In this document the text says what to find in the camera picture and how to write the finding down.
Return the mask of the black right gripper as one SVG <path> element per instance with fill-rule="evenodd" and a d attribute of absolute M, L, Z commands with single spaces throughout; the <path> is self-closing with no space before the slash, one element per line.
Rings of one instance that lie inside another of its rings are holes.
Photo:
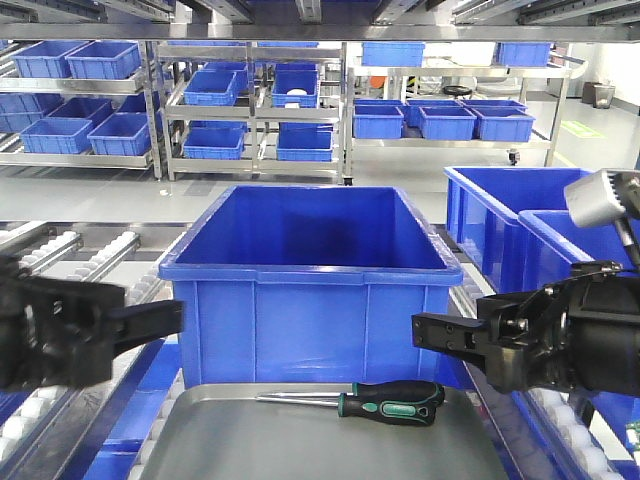
<path fill-rule="evenodd" d="M 562 281 L 486 296 L 476 306 L 479 320 L 413 315 L 413 345 L 483 369 L 502 393 L 638 393 L 638 275 L 577 263 Z"/>

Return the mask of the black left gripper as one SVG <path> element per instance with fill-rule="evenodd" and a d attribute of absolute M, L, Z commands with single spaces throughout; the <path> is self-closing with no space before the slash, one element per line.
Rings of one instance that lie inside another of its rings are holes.
<path fill-rule="evenodd" d="M 34 275 L 2 256 L 1 388 L 94 386 L 112 378 L 115 356 L 183 330 L 181 301 L 123 307 L 124 297 L 118 285 Z"/>

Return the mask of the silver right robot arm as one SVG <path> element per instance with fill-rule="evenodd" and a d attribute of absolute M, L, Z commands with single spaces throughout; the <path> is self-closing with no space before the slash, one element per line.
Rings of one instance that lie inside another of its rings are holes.
<path fill-rule="evenodd" d="M 469 362 L 501 393 L 639 394 L 639 173 L 601 169 L 565 187 L 578 227 L 611 224 L 631 261 L 572 264 L 568 278 L 477 300 L 475 318 L 419 313 L 414 346 Z"/>

